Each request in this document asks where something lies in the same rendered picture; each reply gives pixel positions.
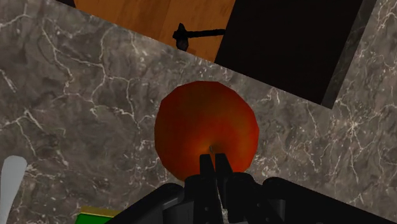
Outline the red apple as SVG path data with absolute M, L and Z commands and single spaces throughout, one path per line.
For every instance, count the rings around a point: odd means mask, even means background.
M 224 153 L 235 172 L 246 171 L 258 148 L 259 126 L 249 104 L 217 81 L 194 81 L 162 99 L 155 149 L 177 179 L 199 174 L 201 155 Z

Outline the green and yellow box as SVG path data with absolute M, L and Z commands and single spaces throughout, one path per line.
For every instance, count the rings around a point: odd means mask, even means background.
M 105 224 L 119 213 L 121 213 L 120 210 L 81 206 L 74 224 Z

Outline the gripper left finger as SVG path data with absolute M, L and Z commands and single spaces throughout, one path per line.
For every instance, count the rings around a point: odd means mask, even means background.
M 163 184 L 106 224 L 223 224 L 211 156 L 200 156 L 200 173 L 184 186 Z

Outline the grey flat utensil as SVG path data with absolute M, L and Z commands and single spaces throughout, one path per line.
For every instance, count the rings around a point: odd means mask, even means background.
M 20 156 L 4 160 L 0 176 L 0 224 L 6 224 L 13 201 L 24 178 L 27 161 Z

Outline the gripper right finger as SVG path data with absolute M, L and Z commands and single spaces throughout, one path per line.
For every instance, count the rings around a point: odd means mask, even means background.
M 230 223 L 397 224 L 279 177 L 257 183 L 234 172 L 224 153 L 215 155 L 218 189 Z

